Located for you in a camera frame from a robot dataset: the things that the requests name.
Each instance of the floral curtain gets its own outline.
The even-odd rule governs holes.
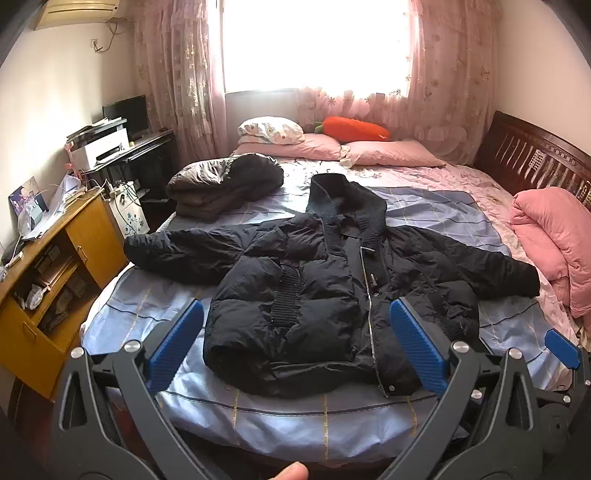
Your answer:
[[[306,131],[338,115],[385,126],[395,140],[414,138],[434,155],[471,164],[494,114],[496,0],[408,0],[407,88],[357,98],[352,90],[298,91]]]
[[[135,0],[135,59],[153,130],[172,128],[181,165],[228,152],[215,0]]]

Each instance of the human thumb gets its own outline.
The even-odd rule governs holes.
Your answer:
[[[308,480],[308,469],[300,462],[292,463],[271,480]]]

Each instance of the computer monitor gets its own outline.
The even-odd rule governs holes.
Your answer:
[[[103,116],[114,120],[120,116],[127,119],[125,128],[130,140],[137,140],[150,125],[145,95],[128,98],[103,107]]]

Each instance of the window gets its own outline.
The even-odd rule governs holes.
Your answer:
[[[227,92],[407,91],[408,0],[225,0]]]

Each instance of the pink bedspread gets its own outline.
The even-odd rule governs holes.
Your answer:
[[[511,228],[512,195],[484,172],[474,168],[447,164],[442,168],[429,167],[363,167],[347,170],[337,162],[311,160],[280,160],[286,176],[316,173],[342,173],[351,181],[368,187],[415,187],[426,190],[460,190],[468,192],[499,232],[502,242],[509,247],[516,260],[534,263],[527,257],[517,236]],[[304,164],[307,168],[297,168]],[[578,344],[575,331],[578,328],[569,319],[558,301],[550,282],[540,274],[539,302],[546,321],[562,335]]]

